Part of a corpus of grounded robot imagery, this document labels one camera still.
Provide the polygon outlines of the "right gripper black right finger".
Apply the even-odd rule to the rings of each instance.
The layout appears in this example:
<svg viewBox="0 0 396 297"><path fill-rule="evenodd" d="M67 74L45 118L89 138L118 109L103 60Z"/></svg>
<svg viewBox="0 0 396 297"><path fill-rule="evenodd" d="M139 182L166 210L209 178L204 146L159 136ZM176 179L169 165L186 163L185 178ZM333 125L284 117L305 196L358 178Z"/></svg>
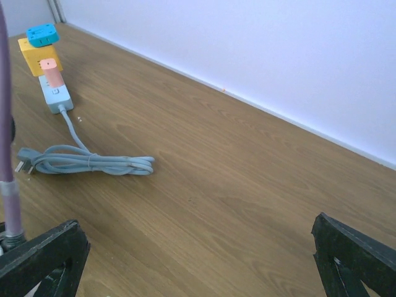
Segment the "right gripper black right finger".
<svg viewBox="0 0 396 297"><path fill-rule="evenodd" d="M327 296L395 296L395 250L320 213L311 231Z"/></svg>

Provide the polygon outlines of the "blue square plug adapter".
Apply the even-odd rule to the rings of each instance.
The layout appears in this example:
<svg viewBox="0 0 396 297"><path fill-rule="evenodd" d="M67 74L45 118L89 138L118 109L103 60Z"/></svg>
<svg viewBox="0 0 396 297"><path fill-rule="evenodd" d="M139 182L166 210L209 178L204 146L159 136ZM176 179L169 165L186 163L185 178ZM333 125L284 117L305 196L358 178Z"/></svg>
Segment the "blue square plug adapter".
<svg viewBox="0 0 396 297"><path fill-rule="evenodd" d="M52 23L31 27L26 31L28 42L35 48L52 45L60 40L56 27Z"/></svg>

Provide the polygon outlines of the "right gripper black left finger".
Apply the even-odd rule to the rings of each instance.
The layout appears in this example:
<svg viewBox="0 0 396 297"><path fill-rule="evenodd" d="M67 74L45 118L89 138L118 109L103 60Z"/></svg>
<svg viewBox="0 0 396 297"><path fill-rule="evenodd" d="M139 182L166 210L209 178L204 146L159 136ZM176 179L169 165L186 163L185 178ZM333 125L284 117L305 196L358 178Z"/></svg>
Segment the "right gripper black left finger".
<svg viewBox="0 0 396 297"><path fill-rule="evenodd" d="M1 296L75 296L90 243L77 220L68 220L17 243L1 223Z"/></svg>

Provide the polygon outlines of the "light blue power strip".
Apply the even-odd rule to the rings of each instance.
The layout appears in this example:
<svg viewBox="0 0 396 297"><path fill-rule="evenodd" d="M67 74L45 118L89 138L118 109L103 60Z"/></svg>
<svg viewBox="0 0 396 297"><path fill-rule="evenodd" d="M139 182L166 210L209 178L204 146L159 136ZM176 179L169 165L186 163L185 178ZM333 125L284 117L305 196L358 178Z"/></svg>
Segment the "light blue power strip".
<svg viewBox="0 0 396 297"><path fill-rule="evenodd" d="M51 87L44 75L38 77L45 102L52 114L59 114L62 110L72 110L74 104L65 84Z"/></svg>

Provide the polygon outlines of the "yellow cube socket adapter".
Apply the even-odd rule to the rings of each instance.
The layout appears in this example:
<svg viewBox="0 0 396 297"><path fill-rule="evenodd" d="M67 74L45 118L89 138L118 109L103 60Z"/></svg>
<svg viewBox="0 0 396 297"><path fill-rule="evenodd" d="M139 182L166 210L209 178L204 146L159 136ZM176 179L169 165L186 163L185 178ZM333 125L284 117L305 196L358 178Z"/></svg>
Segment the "yellow cube socket adapter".
<svg viewBox="0 0 396 297"><path fill-rule="evenodd" d="M43 75L43 70L40 66L40 61L44 59L53 58L56 61L58 69L63 70L59 56L54 45L43 46L36 48L32 46L27 38L18 39L20 51L34 77Z"/></svg>

